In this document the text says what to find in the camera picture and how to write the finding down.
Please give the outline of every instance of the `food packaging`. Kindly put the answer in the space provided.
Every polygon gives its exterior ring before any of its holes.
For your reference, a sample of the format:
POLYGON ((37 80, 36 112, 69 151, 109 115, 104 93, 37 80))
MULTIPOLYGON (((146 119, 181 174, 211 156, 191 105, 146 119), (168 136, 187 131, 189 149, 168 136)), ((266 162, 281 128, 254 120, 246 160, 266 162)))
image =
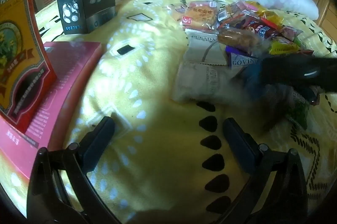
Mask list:
POLYGON ((0 115, 25 133, 55 79, 33 0, 0 0, 0 115))

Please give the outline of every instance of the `snack package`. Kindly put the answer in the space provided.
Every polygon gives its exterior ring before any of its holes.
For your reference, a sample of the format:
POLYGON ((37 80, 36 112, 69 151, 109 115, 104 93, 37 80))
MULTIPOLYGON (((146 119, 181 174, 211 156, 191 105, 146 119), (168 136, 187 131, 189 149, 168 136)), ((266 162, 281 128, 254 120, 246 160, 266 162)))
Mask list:
POLYGON ((232 69, 235 67, 246 67, 250 64, 256 63, 257 61, 257 58, 252 57, 232 46, 226 46, 226 54, 228 57, 229 67, 232 69))
POLYGON ((222 27, 234 27, 243 29, 258 18, 250 12, 250 8, 244 1, 238 1, 225 6, 218 13, 218 29, 222 27))
POLYGON ((192 29, 185 30, 188 37, 188 48, 184 54, 184 60, 211 65, 227 65, 227 59, 223 54, 217 32, 205 33, 192 29))
POLYGON ((215 1, 192 1, 182 17, 182 25, 195 30, 214 30, 218 11, 215 1))
POLYGON ((300 47, 297 44, 284 37, 277 36, 272 39, 269 54, 297 53, 299 50, 300 47))
POLYGON ((167 13, 173 17, 175 21, 181 22, 186 10, 187 5, 186 4, 170 4, 168 6, 165 6, 163 8, 167 13))
POLYGON ((254 53, 259 56, 267 43, 258 35, 249 30, 240 30, 232 27, 221 28, 218 34, 218 41, 229 45, 249 54, 254 53))
POLYGON ((0 115, 25 133, 55 79, 33 0, 0 0, 0 115))
POLYGON ((270 26, 267 26, 262 21, 252 21, 246 27, 247 30, 250 30, 256 35, 263 37, 264 39, 273 38, 280 34, 277 30, 273 29, 270 26))
POLYGON ((280 29, 282 27, 283 18, 278 16, 275 12, 269 11, 268 9, 266 9, 261 4, 259 4, 258 2, 255 2, 255 1, 247 1, 246 4, 250 7, 252 7, 251 10, 255 11, 257 13, 257 16, 259 16, 261 18, 263 17, 263 18, 271 21, 272 23, 274 23, 277 26, 278 29, 280 29))
POLYGON ((291 26, 284 26, 282 29, 281 29, 281 34, 289 39, 290 41, 294 41, 295 38, 300 35, 301 33, 303 33, 303 31, 301 30, 297 30, 295 29, 294 27, 291 27, 291 26))
POLYGON ((249 98, 239 85, 231 82, 233 71, 227 66, 211 66, 184 61, 180 64, 172 99, 191 99, 228 105, 247 105, 249 98))

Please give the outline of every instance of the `bed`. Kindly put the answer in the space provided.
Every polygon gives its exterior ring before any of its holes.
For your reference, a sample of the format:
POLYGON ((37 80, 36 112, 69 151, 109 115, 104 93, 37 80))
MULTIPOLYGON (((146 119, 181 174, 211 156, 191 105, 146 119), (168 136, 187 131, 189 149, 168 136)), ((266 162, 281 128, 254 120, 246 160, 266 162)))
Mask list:
MULTIPOLYGON (((173 102, 171 88, 188 41, 162 7, 189 1, 193 0, 116 0, 117 17, 83 36, 63 34, 56 2, 37 13, 43 42, 100 41, 105 47, 73 114, 64 146, 80 141, 103 116, 111 116, 119 129, 88 178, 120 221, 210 223, 248 180, 221 131, 223 120, 234 117, 257 143, 299 151, 308 211, 314 211, 337 178, 337 96, 321 95, 320 105, 310 108, 305 132, 282 121, 267 134, 261 133, 261 119, 254 113, 197 101, 173 102), (121 55, 119 49, 124 47, 131 50, 121 55), (219 149, 202 144, 210 136, 220 141, 219 149)), ((308 38, 306 44, 316 55, 336 57, 337 45, 315 22, 298 13, 275 12, 285 24, 303 31, 299 38, 308 38)), ((1 185, 25 214, 28 181, 1 153, 0 171, 1 185)), ((68 178, 64 173, 62 177, 78 208, 68 178)), ((267 191, 255 210, 266 196, 267 191)))

